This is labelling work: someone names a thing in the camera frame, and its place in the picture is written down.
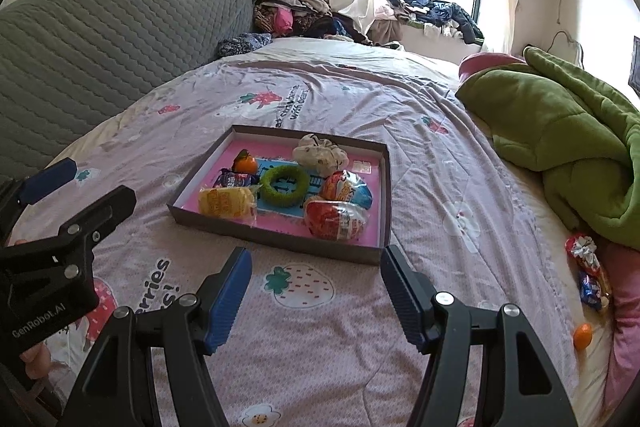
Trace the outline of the person's left hand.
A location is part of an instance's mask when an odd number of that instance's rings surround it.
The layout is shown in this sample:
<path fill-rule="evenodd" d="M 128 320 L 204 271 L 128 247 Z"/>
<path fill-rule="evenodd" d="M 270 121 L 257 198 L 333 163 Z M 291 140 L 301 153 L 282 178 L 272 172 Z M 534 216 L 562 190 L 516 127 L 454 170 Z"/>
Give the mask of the person's left hand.
<path fill-rule="evenodd" d="M 46 377 L 51 370 L 51 353 L 45 343 L 38 343 L 20 355 L 25 363 L 25 373 L 29 379 L 36 381 Z"/>

